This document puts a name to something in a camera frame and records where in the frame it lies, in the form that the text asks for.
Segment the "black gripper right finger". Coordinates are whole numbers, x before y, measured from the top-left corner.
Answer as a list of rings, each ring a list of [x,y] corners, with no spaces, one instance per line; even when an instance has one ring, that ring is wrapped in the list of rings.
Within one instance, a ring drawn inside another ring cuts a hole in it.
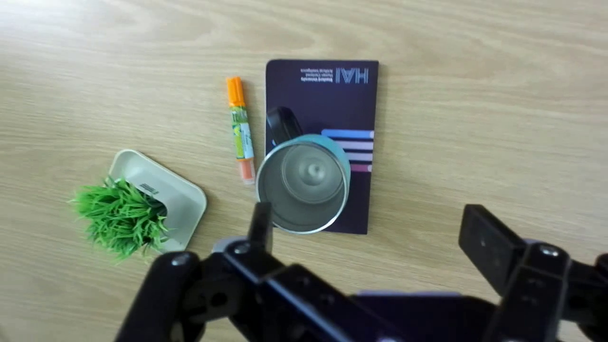
[[[556,245],[516,236],[478,204],[463,207],[457,245],[499,295],[484,342],[556,342],[562,321],[608,342],[605,253],[577,262]]]

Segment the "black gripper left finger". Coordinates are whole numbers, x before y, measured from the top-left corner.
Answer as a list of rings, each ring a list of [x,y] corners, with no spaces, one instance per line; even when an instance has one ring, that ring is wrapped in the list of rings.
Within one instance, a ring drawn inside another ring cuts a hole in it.
[[[199,342],[227,318],[248,342],[404,342],[402,331],[303,266],[271,253],[269,205],[256,204],[244,238],[199,259],[157,257],[115,342]]]

